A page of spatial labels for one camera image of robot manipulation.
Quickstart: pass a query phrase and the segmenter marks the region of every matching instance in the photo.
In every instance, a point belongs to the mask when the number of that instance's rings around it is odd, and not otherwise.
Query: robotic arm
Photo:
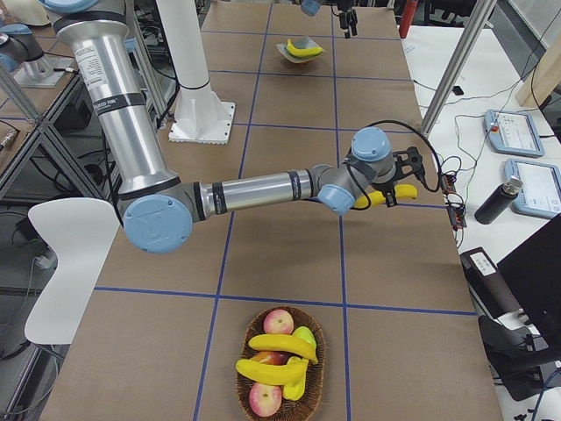
[[[411,174],[404,174],[402,168],[414,162],[415,175],[423,169],[416,149],[393,153],[386,134],[367,127],[354,136],[340,168],[318,165],[228,182],[182,183],[164,161],[124,48],[131,2],[40,2],[57,37],[74,51],[117,160],[123,178],[119,198],[125,207],[125,233],[147,252],[173,251],[187,239],[194,222],[228,211],[316,197],[344,215],[370,185],[392,205],[395,182]]]
[[[344,37],[349,39],[351,35],[357,36],[357,23],[359,18],[357,12],[353,9],[355,0],[302,0],[301,9],[308,16],[315,16],[319,11],[322,1],[328,4],[333,10],[333,6],[337,6],[339,18],[339,26],[343,30]]]
[[[0,63],[8,71],[15,71],[24,63],[25,71],[35,81],[53,74],[53,66],[31,30],[23,24],[0,28]]]

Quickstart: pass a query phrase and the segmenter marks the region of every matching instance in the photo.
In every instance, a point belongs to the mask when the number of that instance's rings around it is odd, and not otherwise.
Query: small bowl
[[[304,49],[304,48],[312,48],[314,46],[319,46],[312,38],[310,37],[303,37],[299,39],[294,39],[292,44],[296,48]],[[323,54],[323,51],[320,54],[311,55],[310,57],[295,57],[291,53],[288,52],[287,44],[277,44],[277,49],[279,53],[281,53],[285,59],[294,63],[294,64],[303,64],[309,61],[315,60],[317,57]]]

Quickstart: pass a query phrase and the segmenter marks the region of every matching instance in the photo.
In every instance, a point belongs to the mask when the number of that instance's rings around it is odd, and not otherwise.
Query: wicker basket
[[[316,411],[322,397],[323,388],[323,371],[325,368],[325,342],[323,340],[322,329],[320,325],[315,321],[314,318],[309,316],[306,312],[296,309],[294,307],[279,306],[274,307],[269,310],[264,310],[260,312],[247,329],[247,333],[244,338],[244,347],[240,358],[251,358],[257,353],[257,351],[252,350],[247,343],[249,339],[256,335],[265,333],[263,331],[263,321],[266,315],[277,309],[283,309],[290,313],[295,321],[295,328],[299,326],[307,326],[316,338],[317,348],[316,356],[318,359],[317,364],[308,364],[308,371],[306,373],[306,390],[304,395],[298,401],[289,401],[287,399],[282,399],[282,405],[279,410],[276,411],[271,417],[258,417],[252,411],[249,405],[249,392],[254,384],[254,381],[245,378],[244,376],[237,374],[236,389],[238,392],[238,400],[247,416],[248,419],[252,421],[305,421],[311,419],[312,415]]]

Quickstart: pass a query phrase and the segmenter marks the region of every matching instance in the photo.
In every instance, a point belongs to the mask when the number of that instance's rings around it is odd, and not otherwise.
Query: red apple
[[[290,313],[283,309],[271,311],[263,322],[265,333],[284,333],[289,335],[295,328],[295,321]]]
[[[291,356],[291,353],[283,353],[282,351],[261,351],[253,355],[250,360],[273,366],[284,366]]]
[[[271,417],[282,403],[282,391],[279,386],[255,383],[249,392],[249,405],[259,417]]]

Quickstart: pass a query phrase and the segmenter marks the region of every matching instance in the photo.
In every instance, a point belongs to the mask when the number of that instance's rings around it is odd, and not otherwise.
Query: black bottle
[[[510,177],[510,180],[497,187],[475,211],[475,219],[480,224],[491,224],[518,197],[521,188],[522,181],[516,177]]]

